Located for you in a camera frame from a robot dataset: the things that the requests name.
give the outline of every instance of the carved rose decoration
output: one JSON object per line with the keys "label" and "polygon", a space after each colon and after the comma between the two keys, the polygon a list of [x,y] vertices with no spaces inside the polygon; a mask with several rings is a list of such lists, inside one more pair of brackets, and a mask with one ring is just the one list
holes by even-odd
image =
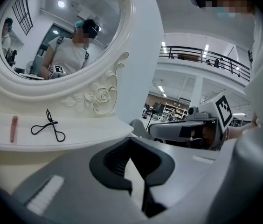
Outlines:
{"label": "carved rose decoration", "polygon": [[117,101],[117,70],[124,67],[121,63],[128,57],[125,52],[114,65],[114,71],[106,72],[99,80],[89,86],[88,92],[75,93],[72,96],[62,100],[66,106],[75,106],[78,112],[90,108],[94,113],[104,115],[109,113],[115,107]]}
{"label": "carved rose decoration", "polygon": [[117,92],[117,90],[114,89],[114,86],[107,89],[105,87],[99,87],[99,84],[93,83],[90,86],[89,93],[76,93],[73,97],[67,97],[62,102],[67,106],[76,106],[79,112],[83,111],[85,106],[87,108],[93,106],[93,111],[95,113],[102,114],[102,107],[110,101],[110,92],[112,91]]}

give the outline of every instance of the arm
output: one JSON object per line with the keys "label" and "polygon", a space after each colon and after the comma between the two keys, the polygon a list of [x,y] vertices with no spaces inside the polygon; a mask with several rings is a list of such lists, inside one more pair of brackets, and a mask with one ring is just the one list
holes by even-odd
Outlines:
{"label": "arm", "polygon": [[48,80],[49,78],[49,65],[52,63],[54,58],[54,51],[51,48],[51,46],[48,47],[48,50],[46,52],[46,55],[44,56],[42,66],[40,68],[40,75],[43,77],[45,80]]}
{"label": "arm", "polygon": [[243,131],[258,127],[258,125],[256,124],[256,120],[257,120],[257,116],[254,113],[251,123],[246,124],[242,127],[229,127],[228,140],[237,139],[239,138],[239,136],[242,135]]}

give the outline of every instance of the window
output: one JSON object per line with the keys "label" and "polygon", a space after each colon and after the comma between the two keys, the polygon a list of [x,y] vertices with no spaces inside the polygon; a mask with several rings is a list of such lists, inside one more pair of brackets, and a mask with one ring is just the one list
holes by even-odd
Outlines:
{"label": "window", "polygon": [[28,8],[28,0],[17,0],[13,4],[12,9],[21,28],[23,29],[24,33],[27,35],[30,29],[33,27],[29,8]]}

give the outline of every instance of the mirror frame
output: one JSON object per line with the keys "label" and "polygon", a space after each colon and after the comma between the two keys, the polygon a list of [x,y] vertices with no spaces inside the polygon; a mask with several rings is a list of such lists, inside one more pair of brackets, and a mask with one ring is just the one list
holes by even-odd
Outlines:
{"label": "mirror frame", "polygon": [[[15,1],[5,0],[0,6],[0,31],[4,25],[4,19],[2,19],[4,13],[7,7],[12,6]],[[119,0],[119,2],[125,5],[125,14],[121,12],[118,30],[107,50],[91,65],[69,76],[37,82],[22,78],[14,71],[11,72],[11,69],[6,66],[6,61],[2,61],[3,52],[0,49],[0,92],[12,99],[21,101],[47,101],[76,92],[111,70],[114,64],[120,60],[120,57],[128,51],[127,43],[132,35],[136,11],[133,0]]]}

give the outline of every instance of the white vanity table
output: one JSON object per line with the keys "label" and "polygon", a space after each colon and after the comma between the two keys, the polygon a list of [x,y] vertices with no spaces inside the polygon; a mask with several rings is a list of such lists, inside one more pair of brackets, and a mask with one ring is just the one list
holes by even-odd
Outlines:
{"label": "white vanity table", "polygon": [[[16,1],[5,0],[0,7],[0,187],[9,193],[65,152],[122,139],[133,131],[116,118],[114,107],[118,69],[124,68],[129,56],[127,43],[132,35],[134,1],[118,0],[117,31],[108,49],[91,66],[59,79],[37,81],[11,71],[2,52],[1,31],[6,12]],[[51,126],[37,135],[31,133],[32,126],[48,123],[46,109],[58,121],[56,129],[66,134],[65,141],[56,140]],[[15,115],[18,124],[11,143],[10,128]]]}

